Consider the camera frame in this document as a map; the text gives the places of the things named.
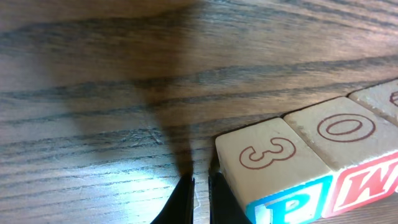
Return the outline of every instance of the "black object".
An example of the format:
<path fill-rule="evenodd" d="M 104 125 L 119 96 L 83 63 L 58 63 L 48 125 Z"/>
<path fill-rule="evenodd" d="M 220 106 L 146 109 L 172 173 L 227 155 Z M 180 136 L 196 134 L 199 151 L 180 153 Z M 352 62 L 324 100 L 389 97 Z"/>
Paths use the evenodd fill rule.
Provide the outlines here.
<path fill-rule="evenodd" d="M 210 224 L 251 224 L 219 172 L 209 176 Z"/>
<path fill-rule="evenodd" d="M 152 224 L 192 224 L 194 187 L 195 179 L 191 174 L 182 176 Z"/>
<path fill-rule="evenodd" d="M 194 186 L 191 174 L 181 177 L 152 224 L 192 224 Z M 251 224 L 219 172 L 209 176 L 209 200 L 210 224 Z"/>

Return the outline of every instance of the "block with number 0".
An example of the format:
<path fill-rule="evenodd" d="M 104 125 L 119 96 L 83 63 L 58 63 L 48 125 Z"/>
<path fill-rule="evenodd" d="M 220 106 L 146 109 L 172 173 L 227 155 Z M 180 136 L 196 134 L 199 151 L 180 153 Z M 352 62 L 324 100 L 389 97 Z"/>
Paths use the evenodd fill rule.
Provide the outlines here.
<path fill-rule="evenodd" d="M 285 116 L 335 171 L 324 217 L 391 195 L 398 187 L 398 127 L 345 97 Z"/>

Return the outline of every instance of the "block with number 3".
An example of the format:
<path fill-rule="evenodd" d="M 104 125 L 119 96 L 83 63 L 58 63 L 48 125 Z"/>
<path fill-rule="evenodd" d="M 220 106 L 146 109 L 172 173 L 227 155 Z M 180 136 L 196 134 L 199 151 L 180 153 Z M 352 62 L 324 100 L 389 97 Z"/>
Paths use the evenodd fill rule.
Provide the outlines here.
<path fill-rule="evenodd" d="M 308 223 L 320 218 L 331 170 L 276 118 L 216 139 L 221 171 L 253 223 Z"/>
<path fill-rule="evenodd" d="M 398 127 L 345 97 L 285 116 L 335 171 L 331 217 L 391 195 L 398 185 Z"/>

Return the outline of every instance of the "red outlined number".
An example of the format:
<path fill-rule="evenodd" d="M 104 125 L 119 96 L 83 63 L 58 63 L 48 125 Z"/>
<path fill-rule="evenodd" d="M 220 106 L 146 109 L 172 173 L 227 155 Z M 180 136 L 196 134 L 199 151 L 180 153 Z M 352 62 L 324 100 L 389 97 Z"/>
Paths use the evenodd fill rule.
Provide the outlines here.
<path fill-rule="evenodd" d="M 360 141 L 370 137 L 375 130 L 376 125 L 371 119 L 349 113 L 329 116 L 319 122 L 317 127 L 320 136 L 334 142 Z"/>
<path fill-rule="evenodd" d="M 395 91 L 395 92 L 391 93 L 390 102 L 393 105 L 398 106 L 398 91 Z"/>
<path fill-rule="evenodd" d="M 239 155 L 241 165 L 251 170 L 264 169 L 274 161 L 285 161 L 296 153 L 296 146 L 286 138 L 272 138 L 270 142 L 272 145 L 278 146 L 279 150 L 257 151 L 254 147 L 249 146 L 243 149 Z"/>

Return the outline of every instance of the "wooden table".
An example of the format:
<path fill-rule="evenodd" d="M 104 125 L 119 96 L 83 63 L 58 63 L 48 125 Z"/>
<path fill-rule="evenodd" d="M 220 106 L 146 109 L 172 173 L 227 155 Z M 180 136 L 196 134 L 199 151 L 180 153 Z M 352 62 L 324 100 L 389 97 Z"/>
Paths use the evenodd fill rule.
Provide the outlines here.
<path fill-rule="evenodd" d="M 0 1 L 0 223 L 150 223 L 214 137 L 398 77 L 397 0 Z M 398 223 L 398 194 L 319 223 Z"/>

